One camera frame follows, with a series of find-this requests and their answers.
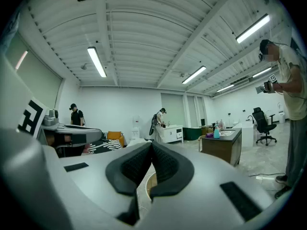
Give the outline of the black white striped blanket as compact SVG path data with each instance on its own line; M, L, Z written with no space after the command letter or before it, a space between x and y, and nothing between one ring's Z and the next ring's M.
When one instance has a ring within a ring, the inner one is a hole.
M108 132L103 132L98 141L90 144L90 148L88 149L90 154L104 153L124 148L121 146L118 140L107 139L107 133Z

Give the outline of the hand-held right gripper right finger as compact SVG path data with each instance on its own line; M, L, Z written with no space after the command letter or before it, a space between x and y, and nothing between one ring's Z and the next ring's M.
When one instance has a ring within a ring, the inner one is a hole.
M217 157L154 142L157 185L139 230L233 230L273 200L261 185Z

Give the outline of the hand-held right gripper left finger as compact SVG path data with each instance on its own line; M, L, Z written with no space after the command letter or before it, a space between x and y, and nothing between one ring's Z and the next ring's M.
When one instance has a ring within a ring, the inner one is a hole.
M114 218L135 225L140 219L137 188L152 163L152 144L60 159L77 187Z

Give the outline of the white water dispenser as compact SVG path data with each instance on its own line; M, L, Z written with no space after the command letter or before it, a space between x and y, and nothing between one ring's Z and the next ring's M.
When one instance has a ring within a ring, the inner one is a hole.
M132 139L140 138L140 117L138 115L135 115L132 118L131 138Z

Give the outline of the round wooden table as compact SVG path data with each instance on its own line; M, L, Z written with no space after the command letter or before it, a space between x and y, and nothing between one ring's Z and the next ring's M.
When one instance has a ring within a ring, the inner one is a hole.
M157 186L157 177L156 173L154 172L150 176L148 176L147 181L145 183L145 192L150 201L152 201L150 197L150 192L156 186Z

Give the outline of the white counter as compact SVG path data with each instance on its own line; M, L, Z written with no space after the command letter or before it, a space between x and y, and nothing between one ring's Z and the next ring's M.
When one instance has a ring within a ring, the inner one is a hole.
M233 128L241 128L242 147L252 147L256 142L255 124L252 121L245 121L236 124Z

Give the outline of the white cabinet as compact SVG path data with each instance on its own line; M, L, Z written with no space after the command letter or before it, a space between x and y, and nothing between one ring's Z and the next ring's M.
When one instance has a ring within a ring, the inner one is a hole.
M183 143L183 126L170 125L163 128L163 138L164 143L171 143L180 141Z

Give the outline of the brown desk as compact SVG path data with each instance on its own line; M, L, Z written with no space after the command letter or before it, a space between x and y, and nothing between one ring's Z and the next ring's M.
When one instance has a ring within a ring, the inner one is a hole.
M220 158L236 167L241 157L242 129L225 129L219 133L219 138L200 136L199 152Z

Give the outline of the grey roller blind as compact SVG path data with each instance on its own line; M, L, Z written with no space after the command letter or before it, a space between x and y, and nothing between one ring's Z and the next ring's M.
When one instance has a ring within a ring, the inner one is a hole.
M5 53L17 74L34 97L48 108L54 108L62 78L49 69L24 43L17 33Z
M182 95L162 93L161 101L167 112L164 114L166 124L184 126L186 122Z

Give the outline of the light blue printed t-shirt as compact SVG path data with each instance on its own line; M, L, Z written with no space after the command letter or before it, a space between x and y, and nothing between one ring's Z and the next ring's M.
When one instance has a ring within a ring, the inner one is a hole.
M15 11L0 36L0 53L5 54L18 31L20 11Z

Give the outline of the dark green cabinet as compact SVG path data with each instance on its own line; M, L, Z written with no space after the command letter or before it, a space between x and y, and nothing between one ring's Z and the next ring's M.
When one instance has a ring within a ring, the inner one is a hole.
M202 135L201 127L183 127L184 140L197 140Z

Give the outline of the person's left hand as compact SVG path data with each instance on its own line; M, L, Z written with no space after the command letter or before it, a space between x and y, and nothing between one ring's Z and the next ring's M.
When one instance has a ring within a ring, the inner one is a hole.
M71 144L71 136L65 134L48 134L46 135L47 143L53 148L62 147Z

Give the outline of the black office chair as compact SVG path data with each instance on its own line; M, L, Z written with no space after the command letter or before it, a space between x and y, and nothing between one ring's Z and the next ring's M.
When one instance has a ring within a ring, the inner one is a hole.
M268 140L274 140L274 142L277 143L277 139L273 138L270 135L270 132L275 129L277 125L274 123L268 124L267 118L265 117L264 112L261 110L260 107L254 108L252 116L257 123L257 131L260 134L264 134L264 136L261 136L259 139L256 140L256 144L258 144L262 140L266 141L266 146L268 146Z

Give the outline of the white round cushion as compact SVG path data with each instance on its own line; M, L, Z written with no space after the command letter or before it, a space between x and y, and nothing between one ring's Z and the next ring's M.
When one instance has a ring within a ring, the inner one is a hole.
M138 148L145 143L152 143L152 141L153 141L152 139L144 139L144 138L132 139L127 145L127 148L129 147Z

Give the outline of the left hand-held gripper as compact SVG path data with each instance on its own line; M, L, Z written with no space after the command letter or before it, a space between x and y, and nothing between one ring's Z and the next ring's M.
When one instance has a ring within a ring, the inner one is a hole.
M85 145L98 141L102 131L85 126L59 126L58 110L48 108L35 97L27 104L19 121L18 131L37 140L55 140L56 133L69 136L72 145Z

